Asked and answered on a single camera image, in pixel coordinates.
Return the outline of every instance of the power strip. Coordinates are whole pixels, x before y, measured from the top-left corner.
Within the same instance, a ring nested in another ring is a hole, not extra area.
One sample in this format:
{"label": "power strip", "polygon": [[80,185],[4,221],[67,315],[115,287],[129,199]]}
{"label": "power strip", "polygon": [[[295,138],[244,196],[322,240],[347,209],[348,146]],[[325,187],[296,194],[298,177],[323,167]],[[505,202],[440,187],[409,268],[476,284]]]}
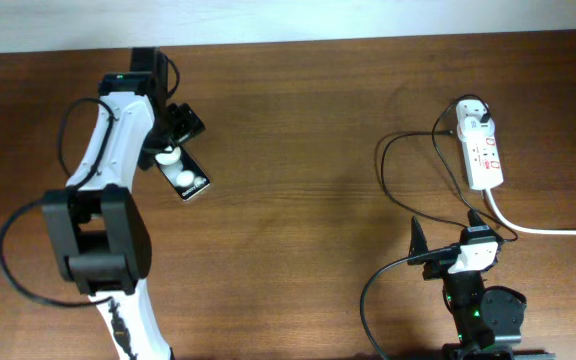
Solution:
{"label": "power strip", "polygon": [[464,152],[468,184],[473,190],[492,189],[504,182],[495,122],[487,113],[479,100],[462,100],[457,104],[457,135]]}

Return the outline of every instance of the cable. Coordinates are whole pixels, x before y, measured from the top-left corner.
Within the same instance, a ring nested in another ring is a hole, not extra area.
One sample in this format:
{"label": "cable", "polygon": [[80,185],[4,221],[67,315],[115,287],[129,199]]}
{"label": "cable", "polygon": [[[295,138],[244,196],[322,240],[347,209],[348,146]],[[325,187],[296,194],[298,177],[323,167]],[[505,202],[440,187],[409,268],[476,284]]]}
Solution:
{"label": "cable", "polygon": [[172,89],[170,89],[170,91],[168,91],[167,99],[170,99],[175,94],[175,91],[177,91],[177,87],[179,87],[179,81],[181,80],[181,74],[179,74],[179,69],[177,69],[177,65],[175,65],[175,62],[170,60],[170,58],[168,56],[166,56],[166,61],[168,62],[168,64],[170,64],[170,66],[172,67],[172,70],[175,72],[175,86],[173,86]]}
{"label": "cable", "polygon": [[[70,106],[66,110],[66,113],[64,114],[64,117],[61,120],[61,125],[59,127],[59,134],[57,136],[57,155],[59,158],[59,163],[61,164],[62,169],[64,170],[64,172],[68,176],[71,176],[71,175],[70,175],[70,171],[68,171],[68,168],[66,167],[66,163],[63,160],[63,152],[62,152],[63,136],[64,136],[64,132],[65,132],[65,128],[66,128],[66,123],[68,121],[68,116],[77,106],[79,106],[80,104],[82,104],[84,102],[93,102],[93,103],[99,104],[99,105],[103,106],[106,109],[106,111],[108,111],[108,127],[106,128],[106,132],[104,133],[104,137],[101,141],[101,146],[99,147],[99,153],[97,154],[97,157],[96,157],[94,163],[90,167],[90,171],[88,172],[88,174],[86,174],[86,176],[79,183],[68,187],[68,189],[71,189],[73,191],[81,188],[88,181],[90,181],[90,179],[92,179],[92,177],[95,175],[95,173],[99,169],[99,164],[101,163],[101,159],[103,158],[104,152],[106,151],[106,146],[108,145],[108,140],[110,139],[110,134],[112,132],[113,124],[115,123],[115,120],[116,120],[110,106],[108,106],[108,104],[106,104],[105,102],[103,102],[99,99],[81,98],[79,100],[76,100],[72,104],[70,104]],[[26,298],[28,298],[31,301],[34,301],[34,302],[36,302],[38,304],[42,304],[42,305],[51,305],[51,306],[63,307],[63,308],[79,308],[79,307],[87,307],[87,306],[97,306],[99,304],[103,304],[107,301],[110,301],[112,299],[112,297],[108,297],[108,298],[94,301],[94,302],[66,302],[66,301],[50,299],[50,298],[47,298],[47,297],[44,297],[41,295],[37,295],[37,294],[31,292],[30,290],[26,289],[12,275],[12,273],[10,272],[10,269],[8,268],[8,265],[6,265],[6,257],[4,256],[4,240],[6,238],[6,233],[8,232],[8,229],[10,229],[12,224],[15,221],[17,221],[17,219],[21,215],[25,214],[26,212],[32,210],[34,207],[37,207],[39,205],[41,205],[41,199],[34,200],[34,201],[20,207],[10,216],[10,218],[8,218],[8,220],[4,223],[4,225],[0,229],[0,268],[1,268],[1,271],[4,273],[6,280],[8,280],[8,282],[12,285],[12,287],[15,290],[17,290],[17,292],[19,292],[21,295],[25,296]]]}
{"label": "cable", "polygon": [[1,271],[4,273],[6,280],[8,280],[10,285],[12,285],[12,287],[15,290],[17,290],[17,292],[19,292],[21,295],[23,295],[27,299],[29,299],[33,302],[36,302],[38,304],[41,304],[41,305],[50,305],[50,306],[56,306],[56,307],[61,307],[61,308],[82,308],[82,307],[88,307],[88,306],[97,306],[99,304],[103,304],[107,301],[110,301],[112,299],[112,297],[108,297],[108,298],[98,300],[98,301],[93,301],[93,302],[67,302],[67,301],[50,299],[50,298],[47,298],[47,297],[44,297],[41,295],[37,295],[37,294],[31,292],[30,290],[26,289],[12,275],[12,273],[10,272],[10,269],[8,268],[8,265],[6,264],[6,257],[4,256],[4,239],[6,238],[6,233],[10,229],[10,226],[12,226],[12,224],[15,221],[17,221],[17,219],[21,215],[27,213],[28,211],[32,210],[33,208],[35,208],[39,205],[41,205],[41,199],[31,201],[30,203],[20,207],[10,216],[10,218],[8,218],[8,220],[6,220],[6,222],[4,223],[4,225],[0,229],[0,268],[1,268]]}
{"label": "cable", "polygon": [[485,189],[484,190],[485,194],[486,194],[486,199],[488,200],[488,204],[490,205],[490,207],[492,208],[492,211],[495,213],[495,215],[499,218],[499,220],[501,220],[501,222],[504,223],[504,225],[506,225],[509,228],[512,228],[514,230],[517,231],[521,231],[521,232],[525,232],[525,233],[529,233],[529,234],[540,234],[540,235],[576,235],[576,230],[542,230],[542,229],[531,229],[531,228],[525,228],[523,226],[519,226],[519,225],[515,225],[513,223],[511,223],[510,221],[508,221],[508,219],[506,219],[502,214],[501,211],[499,211],[499,208],[497,207],[497,204],[495,203],[495,199],[492,196],[492,191],[490,191],[490,189]]}
{"label": "cable", "polygon": [[368,322],[366,321],[365,301],[366,301],[366,293],[368,292],[368,289],[375,282],[375,280],[377,280],[377,278],[379,276],[381,276],[381,274],[394,268],[397,265],[400,265],[406,261],[419,260],[419,259],[422,259],[425,257],[432,257],[434,255],[437,255],[437,254],[443,253],[443,252],[447,252],[447,251],[453,251],[453,249],[451,247],[444,247],[441,249],[429,251],[425,254],[408,256],[408,257],[405,257],[403,259],[399,259],[397,261],[391,262],[390,264],[379,269],[372,277],[370,277],[370,279],[368,279],[368,282],[366,283],[366,285],[364,285],[364,289],[361,292],[361,297],[359,298],[359,315],[361,316],[361,324],[364,327],[364,331],[366,332],[366,336],[368,336],[368,340],[370,340],[370,342],[372,343],[372,346],[375,348],[375,350],[377,350],[377,353],[379,354],[379,356],[381,356],[382,359],[389,360],[390,358],[388,357],[388,354],[386,354],[381,349],[379,344],[377,344],[377,340],[375,340],[375,338],[372,336],[372,333],[370,332],[370,329],[368,328]]}
{"label": "cable", "polygon": [[[450,136],[452,135],[453,132],[452,130],[444,130],[444,131],[440,131],[437,132],[436,135],[446,135],[446,136]],[[381,171],[380,171],[380,175],[379,175],[379,180],[380,180],[380,185],[381,185],[381,189],[383,190],[384,194],[386,194],[386,196],[395,204],[401,206],[402,208],[410,211],[413,214],[416,214],[418,216],[421,216],[423,218],[432,220],[432,221],[437,221],[440,223],[445,223],[445,224],[450,224],[450,225],[456,225],[456,226],[460,226],[462,228],[467,228],[468,226],[458,223],[456,221],[451,221],[451,220],[445,220],[445,219],[441,219],[438,217],[434,217],[434,216],[430,216],[430,215],[426,215],[424,213],[422,213],[419,210],[415,210],[413,208],[411,208],[408,205],[403,204],[402,202],[400,202],[399,200],[395,199],[395,197],[392,195],[392,193],[390,192],[390,190],[388,190],[388,186],[386,185],[386,180],[385,180],[385,176],[384,176],[384,164],[386,162],[386,154],[388,153],[388,148],[390,148],[390,146],[397,140],[405,138],[405,137],[409,137],[409,136],[421,136],[421,135],[432,135],[431,132],[429,131],[415,131],[415,132],[409,132],[409,133],[405,133],[405,134],[401,134],[397,137],[395,137],[394,139],[390,140],[388,142],[388,144],[386,144],[386,146],[384,147],[384,150],[382,152],[381,155]]]}
{"label": "cable", "polygon": [[61,165],[61,169],[64,171],[64,173],[68,177],[71,177],[72,174],[70,173],[70,170],[68,170],[68,167],[66,166],[66,162],[64,161],[64,154],[63,154],[64,133],[66,132],[66,124],[68,123],[68,117],[70,116],[70,113],[76,107],[78,107],[79,105],[81,105],[85,102],[91,102],[91,103],[95,103],[95,104],[103,106],[106,109],[106,111],[108,111],[108,118],[114,119],[114,115],[113,115],[112,109],[110,109],[110,106],[108,106],[108,104],[106,104],[105,102],[103,102],[99,99],[81,98],[81,99],[76,100],[72,104],[70,104],[70,106],[68,106],[68,109],[66,109],[64,116],[61,118],[61,124],[59,125],[59,132],[57,134],[57,160],[59,160],[59,165]]}
{"label": "cable", "polygon": [[486,108],[486,111],[488,114],[490,114],[490,109],[488,108],[488,105],[486,105],[486,102],[480,98],[477,95],[473,95],[473,94],[466,94],[466,95],[462,95],[460,97],[458,97],[455,101],[453,101],[450,105],[448,105],[448,107],[439,115],[439,117],[437,118],[437,121],[435,121],[435,124],[432,127],[432,144],[435,147],[435,151],[437,152],[437,155],[439,155],[439,158],[441,159],[441,162],[444,164],[444,167],[446,168],[446,170],[448,171],[448,175],[450,175],[450,179],[452,180],[453,185],[455,185],[455,189],[457,190],[457,194],[459,195],[459,198],[461,199],[461,202],[463,202],[466,206],[468,206],[470,209],[472,209],[473,211],[477,212],[479,215],[484,216],[486,218],[488,218],[491,221],[494,221],[495,223],[503,226],[505,229],[507,229],[508,231],[510,231],[513,235],[514,238],[512,239],[504,239],[504,241],[506,242],[513,242],[519,239],[519,235],[517,234],[517,232],[515,232],[511,227],[507,226],[506,224],[504,224],[502,221],[499,221],[497,219],[495,219],[494,217],[486,214],[485,212],[477,209],[476,207],[474,207],[472,204],[470,204],[468,202],[468,200],[466,200],[466,198],[464,197],[463,192],[461,191],[461,188],[459,187],[459,184],[457,183],[457,178],[455,177],[455,174],[452,172],[452,170],[450,169],[450,166],[448,165],[448,162],[446,161],[446,159],[444,158],[443,154],[441,153],[441,150],[439,149],[439,145],[437,144],[437,140],[435,139],[435,135],[437,135],[438,133],[436,132],[437,129],[437,125],[439,124],[439,122],[443,119],[443,117],[446,115],[446,113],[448,111],[450,111],[450,109],[452,109],[453,106],[455,106],[455,104],[457,104],[459,101],[467,99],[467,98],[475,98],[479,101],[481,101],[481,103],[483,104],[484,108]]}

